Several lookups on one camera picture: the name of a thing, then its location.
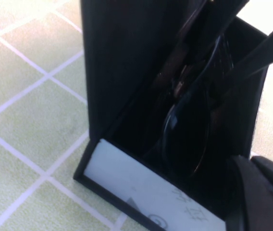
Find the white grout line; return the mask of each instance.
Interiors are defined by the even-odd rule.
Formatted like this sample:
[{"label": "white grout line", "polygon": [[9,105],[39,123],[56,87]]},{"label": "white grout line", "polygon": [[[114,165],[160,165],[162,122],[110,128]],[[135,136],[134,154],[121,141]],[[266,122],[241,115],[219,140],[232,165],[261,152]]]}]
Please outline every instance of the white grout line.
[{"label": "white grout line", "polygon": [[55,84],[59,85],[61,88],[65,89],[66,91],[68,91],[69,93],[71,93],[73,96],[75,96],[79,101],[85,103],[85,105],[87,105],[87,100],[84,99],[81,95],[79,95],[78,93],[74,92],[73,90],[71,90],[69,87],[67,87],[66,85],[62,84],[60,81],[58,81],[57,79],[55,79],[54,77],[50,77],[50,80],[52,82],[54,82]]},{"label": "white grout line", "polygon": [[37,88],[39,85],[41,85],[42,83],[44,83],[47,79],[48,79],[48,76],[44,76],[40,80],[36,81],[32,85],[30,85],[29,87],[27,87],[26,89],[24,89],[23,91],[19,92],[18,94],[16,94],[12,98],[10,98],[8,101],[6,101],[4,104],[2,104],[0,106],[0,113],[3,112],[6,108],[8,108],[10,105],[12,105],[14,102],[18,101],[19,99],[21,99],[22,97],[24,97],[26,94],[28,94],[29,92],[31,92],[33,89]]},{"label": "white grout line", "polygon": [[73,57],[71,57],[70,59],[68,59],[67,61],[65,61],[64,63],[62,63],[61,65],[59,65],[58,67],[56,67],[55,69],[53,69],[49,75],[53,76],[56,73],[60,72],[61,70],[63,70],[65,67],[67,67],[68,65],[72,64],[74,61],[76,61],[78,58],[80,58],[82,55],[84,54],[84,51],[81,50],[79,51],[77,54],[75,54]]},{"label": "white grout line", "polygon": [[[40,73],[43,73],[45,75],[48,75],[50,80],[54,83],[56,83],[57,85],[59,85],[61,88],[65,89],[67,92],[71,93],[73,96],[75,96],[78,100],[80,100],[81,102],[85,103],[85,105],[87,105],[87,100],[84,99],[82,96],[80,96],[78,93],[74,92],[73,90],[71,90],[69,87],[67,87],[66,85],[64,85],[63,83],[61,83],[60,81],[58,81],[57,79],[53,78],[50,74],[48,74],[44,69],[42,69],[41,67],[39,67],[36,63],[34,63],[33,61],[31,61],[29,58],[27,58],[23,53],[21,53],[20,51],[18,51],[15,47],[13,47],[11,44],[9,44],[7,41],[5,41],[4,39],[0,38],[0,42],[5,45],[6,47],[8,47],[12,52],[14,52],[15,54],[17,54],[21,59],[23,59],[25,62],[27,62],[28,64],[30,64],[33,68],[35,68],[37,71],[39,71]],[[78,52],[78,54],[76,54],[75,56],[80,57],[81,54],[83,54],[83,52]]]},{"label": "white grout line", "polygon": [[19,160],[24,162],[26,165],[28,165],[30,168],[32,168],[35,172],[42,175],[45,173],[44,170],[42,170],[37,164],[35,164],[33,161],[31,161],[29,158],[27,158],[25,155],[23,155],[21,152],[13,148],[11,145],[9,145],[5,140],[3,140],[0,137],[0,145],[5,148],[7,151],[9,151],[11,154],[13,154],[15,157],[17,157]]},{"label": "white grout line", "polygon": [[79,198],[78,196],[76,196],[74,193],[72,193],[70,190],[68,190],[67,188],[65,188],[61,183],[59,183],[56,179],[54,179],[53,177],[49,177],[48,181],[53,184],[58,190],[60,190],[62,193],[64,193],[65,195],[67,195],[68,197],[70,197],[74,202],[76,202],[77,204],[79,204],[84,210],[86,210],[87,212],[89,212],[93,217],[95,217],[96,219],[98,219],[99,221],[101,221],[103,224],[105,224],[106,226],[108,226],[109,228],[113,228],[114,224],[109,221],[108,219],[106,219],[103,215],[101,215],[97,210],[95,210],[94,208],[92,208],[91,206],[89,206],[85,201],[83,201],[81,198]]},{"label": "white grout line", "polygon": [[24,19],[21,19],[20,21],[17,21],[15,23],[7,26],[6,28],[0,30],[0,36],[10,32],[10,31],[12,31],[12,30],[14,30],[14,29],[16,29],[16,28],[18,28],[20,26],[25,25],[25,24],[29,23],[30,21],[32,21],[32,20],[34,20],[36,18],[41,18],[41,17],[45,16],[46,14],[51,13],[52,11],[56,10],[57,8],[61,7],[62,5],[64,5],[67,2],[68,2],[68,0],[63,0],[61,2],[58,2],[58,3],[54,4],[51,7],[47,7],[45,10],[43,10],[43,11],[37,13],[37,14],[26,17]]},{"label": "white grout line", "polygon": [[0,216],[0,226],[13,214],[17,208],[26,199],[33,194],[33,192],[39,188],[39,186],[46,180],[45,176],[38,178],[23,194],[21,194],[17,200],[15,200]]},{"label": "white grout line", "polygon": [[76,29],[82,34],[82,29],[78,27],[76,24],[74,24],[72,21],[70,21],[68,18],[66,18],[64,15],[57,12],[56,10],[52,11],[52,13],[61,18],[62,20],[64,20],[65,22],[67,22],[69,25],[71,25],[74,29]]},{"label": "white grout line", "polygon": [[118,219],[116,220],[116,223],[114,224],[113,230],[111,231],[119,231],[122,228],[123,224],[125,223],[127,217],[128,216],[125,213],[121,212]]},{"label": "white grout line", "polygon": [[57,159],[53,165],[46,171],[46,175],[50,176],[88,137],[88,130],[76,141],[64,154]]},{"label": "white grout line", "polygon": [[26,165],[31,167],[35,172],[40,174],[41,176],[36,180],[23,194],[19,196],[17,200],[15,200],[0,216],[0,226],[10,217],[10,215],[16,211],[16,209],[36,190],[39,186],[50,177],[52,174],[88,137],[88,130],[57,160],[54,164],[45,172],[36,164],[34,164],[30,159],[25,157],[19,151],[15,150],[11,147],[7,142],[0,138],[0,145],[3,146],[6,150],[16,156],[18,159],[23,161]]},{"label": "white grout line", "polygon": [[44,76],[40,80],[36,81],[32,85],[30,85],[29,87],[27,87],[26,89],[24,89],[23,91],[21,91],[20,93],[16,94],[12,98],[10,98],[8,101],[6,101],[4,104],[2,104],[0,106],[0,113],[3,112],[6,108],[8,108],[9,106],[11,106],[16,101],[18,101],[19,99],[21,99],[22,97],[24,97],[25,95],[27,95],[29,92],[31,92],[32,90],[34,90],[35,88],[37,88],[39,85],[41,85],[42,83],[44,83],[47,79],[49,79],[50,76],[55,75],[59,71],[63,70],[66,66],[68,66],[71,63],[73,63],[80,56],[82,56],[83,53],[84,53],[83,51],[78,52],[73,57],[71,57],[70,59],[68,59],[66,62],[62,63],[61,65],[59,65],[58,67],[56,67],[54,70],[52,70],[49,74],[47,74],[46,76]]},{"label": "white grout line", "polygon": [[29,58],[27,58],[23,53],[21,53],[20,51],[18,51],[15,47],[13,47],[11,44],[9,44],[7,41],[5,41],[3,38],[0,37],[0,42],[6,46],[7,48],[9,48],[12,52],[14,52],[16,55],[18,55],[20,58],[22,58],[24,61],[26,61],[28,64],[30,64],[33,68],[35,68],[37,71],[39,71],[40,73],[47,75],[48,73],[41,68],[40,66],[38,66],[36,63],[34,63],[32,60],[30,60]]}]

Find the white label card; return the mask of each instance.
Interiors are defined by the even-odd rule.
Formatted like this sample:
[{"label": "white label card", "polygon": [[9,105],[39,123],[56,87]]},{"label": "white label card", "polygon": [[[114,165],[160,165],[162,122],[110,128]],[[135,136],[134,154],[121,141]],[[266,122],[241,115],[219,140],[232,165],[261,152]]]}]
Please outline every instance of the white label card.
[{"label": "white label card", "polygon": [[225,222],[159,175],[100,140],[84,175],[166,231],[225,231]]}]

